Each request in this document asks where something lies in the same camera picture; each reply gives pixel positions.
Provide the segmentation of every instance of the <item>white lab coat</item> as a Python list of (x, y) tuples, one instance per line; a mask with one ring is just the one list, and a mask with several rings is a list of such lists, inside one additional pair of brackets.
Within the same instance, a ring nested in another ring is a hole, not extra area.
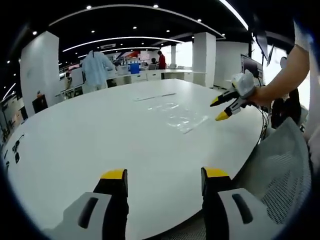
[(90, 86), (106, 85), (108, 69), (114, 70), (115, 66), (107, 56), (99, 51), (95, 51), (94, 56), (93, 51), (90, 51), (82, 63), (82, 71)]

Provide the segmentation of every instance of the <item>white pillar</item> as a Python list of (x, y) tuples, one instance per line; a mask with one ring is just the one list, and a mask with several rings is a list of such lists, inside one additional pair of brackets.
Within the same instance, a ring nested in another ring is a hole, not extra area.
[(58, 103), (59, 38), (46, 31), (30, 42), (21, 53), (20, 79), (25, 110), (30, 118), (35, 114), (32, 102), (37, 92), (45, 95), (48, 107)]
[(206, 73), (205, 86), (213, 87), (216, 68), (216, 37), (208, 32), (194, 35), (192, 70)]
[(171, 64), (176, 64), (176, 50), (177, 46), (176, 45), (172, 45), (171, 46)]

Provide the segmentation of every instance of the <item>blue container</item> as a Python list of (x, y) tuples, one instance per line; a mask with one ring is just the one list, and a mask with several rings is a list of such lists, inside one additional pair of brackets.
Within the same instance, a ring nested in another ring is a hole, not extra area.
[(131, 74), (140, 73), (139, 63), (131, 63), (130, 64), (130, 73)]

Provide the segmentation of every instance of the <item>window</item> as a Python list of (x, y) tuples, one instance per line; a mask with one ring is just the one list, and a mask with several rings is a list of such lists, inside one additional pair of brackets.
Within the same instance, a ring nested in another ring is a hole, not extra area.
[(177, 66), (192, 67), (193, 43), (192, 41), (176, 45), (175, 63)]
[(165, 63), (169, 66), (171, 64), (171, 46), (162, 47), (161, 52), (165, 57)]
[[(272, 46), (268, 45), (268, 52), (270, 52)], [(258, 44), (254, 42), (252, 44), (252, 59), (262, 63), (262, 53)], [(263, 61), (263, 79), (264, 83), (268, 85), (275, 76), (281, 71), (280, 60), (282, 57), (286, 57), (286, 51), (275, 47), (273, 49), (272, 57), (269, 66), (267, 66), (267, 61)], [(306, 79), (298, 87), (300, 103), (309, 109), (310, 101), (310, 75), (306, 76)]]

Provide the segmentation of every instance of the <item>white round table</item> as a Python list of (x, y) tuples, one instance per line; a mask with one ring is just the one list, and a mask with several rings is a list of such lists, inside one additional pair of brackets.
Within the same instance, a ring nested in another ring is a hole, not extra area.
[[(136, 101), (170, 93), (176, 94)], [(13, 190), (34, 223), (51, 229), (103, 173), (125, 168), (127, 239), (167, 231), (201, 210), (201, 167), (221, 168), (233, 178), (259, 139), (262, 115), (254, 107), (215, 121), (228, 105), (209, 107), (219, 94), (166, 79), (104, 89), (45, 109), (19, 126), (2, 151), (8, 149)], [(159, 104), (208, 119), (185, 133), (154, 110)], [(23, 133), (16, 164), (12, 146)]]

